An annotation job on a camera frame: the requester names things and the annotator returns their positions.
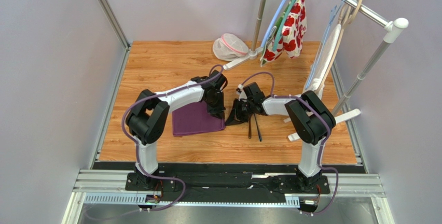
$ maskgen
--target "garment rack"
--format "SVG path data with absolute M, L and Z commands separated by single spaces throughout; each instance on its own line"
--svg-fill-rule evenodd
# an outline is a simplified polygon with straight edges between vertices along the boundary
M 344 0 L 344 2 L 351 6 L 352 8 L 356 8 L 357 6 L 357 0 Z M 259 11 L 258 11 L 258 17 L 256 19 L 256 27 L 255 27 L 255 33 L 253 35 L 253 44 L 252 48 L 249 50 L 249 53 L 256 53 L 256 43 L 258 41 L 258 34 L 259 29 L 261 26 L 261 20 L 264 12 L 264 6 L 266 4 L 266 0 L 261 0 Z M 371 56 L 370 60 L 365 64 L 364 69 L 356 76 L 355 81 L 353 82 L 352 86 L 342 95 L 342 97 L 339 99 L 339 102 L 336 104 L 336 106 L 333 108 L 333 111 L 331 112 L 334 116 L 336 116 L 339 111 L 342 109 L 342 107 L 347 103 L 347 101 L 350 99 L 350 97 L 353 95 L 356 88 L 361 84 L 361 82 L 365 79 L 366 75 L 370 70 L 373 68 L 373 66 L 376 64 L 376 62 L 382 57 L 384 52 L 387 50 L 387 48 L 390 46 L 390 44 L 394 43 L 396 38 L 401 34 L 401 32 L 408 27 L 408 20 L 405 18 L 398 18 L 394 21 L 388 21 L 383 16 L 379 15 L 375 11 L 371 10 L 365 5 L 361 5 L 359 12 L 368 17 L 371 21 L 377 23 L 381 27 L 383 27 L 387 34 L 384 36 L 381 44 L 378 46 L 376 51 Z

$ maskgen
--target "teal hanger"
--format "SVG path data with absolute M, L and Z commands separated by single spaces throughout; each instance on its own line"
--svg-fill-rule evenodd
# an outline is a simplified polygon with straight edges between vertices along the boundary
M 290 10 L 292 9 L 292 7 L 293 7 L 293 5 L 295 4 L 296 1 L 297 0 L 291 0 L 290 4 L 288 5 L 287 9 L 285 10 L 284 17 L 282 18 L 281 25 L 279 26 L 279 28 L 277 30 L 275 41 L 273 43 L 273 48 L 272 48 L 273 52 L 275 52 L 277 47 L 278 47 L 278 43 L 279 43 L 279 41 L 282 38 L 282 33 L 281 32 L 282 32 L 282 28 L 284 27 L 285 20 L 287 19 L 288 14 L 290 13 Z

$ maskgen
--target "blue hanger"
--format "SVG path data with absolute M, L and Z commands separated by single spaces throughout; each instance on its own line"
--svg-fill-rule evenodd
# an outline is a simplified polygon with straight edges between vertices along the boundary
M 276 10 L 275 15 L 273 16 L 272 21 L 270 22 L 269 27 L 267 28 L 266 34 L 264 35 L 263 42 L 261 43 L 262 48 L 264 48 L 264 45 L 266 44 L 266 41 L 270 36 L 271 30 L 274 27 L 275 22 L 276 22 L 277 18 L 279 17 L 279 13 L 281 12 L 282 7 L 284 7 L 284 5 L 285 5 L 285 2 L 287 2 L 287 0 L 282 0 L 281 4 L 279 5 L 278 9 Z
M 346 1 L 346 0 L 342 0 L 341 4 L 339 5 L 339 8 L 338 8 L 337 5 L 335 5 L 335 6 L 333 7 L 333 9 L 331 9 L 331 11 L 330 11 L 330 15 L 329 15 L 329 18 L 328 18 L 328 25 L 327 25 L 327 27 L 325 28 L 324 34 L 322 35 L 321 42 L 320 42 L 319 47 L 318 47 L 318 49 L 317 49 L 316 57 L 315 57 L 315 59 L 314 59 L 314 63 L 313 63 L 313 66 L 312 66 L 312 71 L 310 72 L 309 78 L 307 79 L 306 89 L 307 89 L 307 88 L 310 86 L 310 84 L 312 83 L 313 76 L 314 76 L 314 73 L 315 73 L 315 71 L 316 71 L 317 64 L 319 63 L 319 59 L 321 58 L 322 51 L 324 50 L 324 44 L 325 44 L 325 42 L 327 41 L 328 33 L 329 33 L 330 28 L 331 28 L 331 26 L 332 26 L 331 24 L 333 23 L 333 21 L 334 21 L 336 15 L 338 14 L 338 12 L 341 10 L 341 8 L 342 8 L 342 6 L 344 5 L 344 2 L 345 2 L 345 1 Z
M 273 49 L 272 49 L 273 52 L 275 52 L 277 47 L 278 47 L 278 43 L 279 43 L 279 41 L 282 38 L 282 33 L 281 32 L 282 32 L 282 28 L 284 27 L 285 20 L 287 19 L 288 14 L 290 13 L 290 10 L 292 9 L 292 7 L 293 7 L 293 5 L 295 4 L 296 1 L 297 0 L 291 0 L 290 4 L 287 7 L 287 10 L 284 13 L 284 17 L 282 18 L 282 23 L 281 23 L 281 25 L 279 26 L 279 28 L 277 30 L 277 35 L 275 37 L 275 42 L 273 43 Z

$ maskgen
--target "pink trim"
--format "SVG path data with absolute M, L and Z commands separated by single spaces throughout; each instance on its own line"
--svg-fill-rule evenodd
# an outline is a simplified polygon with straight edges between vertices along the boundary
M 239 54 L 247 54 L 247 52 L 239 51 L 239 50 L 237 50 L 237 49 L 234 49 L 232 46 L 230 46 L 230 45 L 226 42 L 226 40 L 224 39 L 224 35 L 225 35 L 225 34 L 223 34 L 223 35 L 221 36 L 221 40 L 223 40 L 224 44 L 225 44 L 227 47 L 229 47 L 229 49 L 231 49 L 231 50 L 233 50 L 233 51 L 235 51 L 236 53 L 239 53 Z

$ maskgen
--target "clothes hanger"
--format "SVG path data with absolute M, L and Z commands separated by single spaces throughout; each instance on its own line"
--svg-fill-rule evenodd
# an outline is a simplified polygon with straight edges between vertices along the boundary
M 272 28 L 275 26 L 275 22 L 278 19 L 279 14 L 282 10 L 282 7 L 284 7 L 286 2 L 287 2 L 287 0 L 282 0 L 281 4 L 279 5 L 278 9 L 276 10 L 275 15 L 273 16 L 272 21 L 270 22 L 269 27 L 267 28 L 266 34 L 264 35 L 263 42 L 261 43 L 262 48 L 264 48 L 264 46 L 267 46 L 265 44 L 268 42 L 267 39 L 269 38 L 269 36 L 273 36 L 271 33 L 273 30 Z
M 285 10 L 284 17 L 282 18 L 282 23 L 280 24 L 280 26 L 278 28 L 277 35 L 275 37 L 275 42 L 273 43 L 273 48 L 272 48 L 273 52 L 275 52 L 277 50 L 277 48 L 278 48 L 278 43 L 279 43 L 279 41 L 282 38 L 282 33 L 281 32 L 282 32 L 282 28 L 284 27 L 285 20 L 287 19 L 288 14 L 290 13 L 290 10 L 292 9 L 292 7 L 293 7 L 293 5 L 295 4 L 296 1 L 297 0 L 291 0 L 290 4 L 288 5 L 288 7 Z
M 344 35 L 345 28 L 348 25 L 350 25 L 353 22 L 353 20 L 356 18 L 356 15 L 357 15 L 359 9 L 361 8 L 361 5 L 362 5 L 362 0 L 358 0 L 356 8 L 354 9 L 354 11 L 351 14 L 350 14 L 350 11 L 352 8 L 349 5 L 345 5 L 341 9 L 341 13 L 340 13 L 339 20 L 338 20 L 338 23 L 341 24 L 341 32 L 339 33 L 339 38 L 338 38 L 338 42 L 336 43 L 335 51 L 333 52 L 333 56 L 331 57 L 330 63 L 328 65 L 327 70 L 325 71 L 325 75 L 322 78 L 322 81 L 318 87 L 318 90 L 320 90 L 321 87 L 324 85 L 325 79 L 326 79 L 328 73 L 330 72 L 330 70 L 332 69 L 331 66 L 333 65 L 333 62 L 335 61 L 336 54 L 338 53 L 339 46 L 341 45 L 341 40 L 342 40 L 342 36 Z
M 313 65 L 312 65 L 312 69 L 311 69 L 309 78 L 307 79 L 307 83 L 306 83 L 305 89 L 309 88 L 310 84 L 312 83 L 313 77 L 315 76 L 315 71 L 316 71 L 317 64 L 319 63 L 319 59 L 321 58 L 322 52 L 324 51 L 324 44 L 325 44 L 325 42 L 328 39 L 328 33 L 329 33 L 330 28 L 332 26 L 331 24 L 335 20 L 335 17 L 338 14 L 338 12 L 340 12 L 340 10 L 342 9 L 345 1 L 346 0 L 342 0 L 342 2 L 339 5 L 339 7 L 337 5 L 335 5 L 331 9 L 331 11 L 330 11 L 330 15 L 328 17 L 328 25 L 325 28 L 324 34 L 322 35 L 322 39 L 321 39 L 321 42 L 320 42 L 319 47 L 318 47 L 318 52 L 316 53 L 316 57 L 314 59 Z

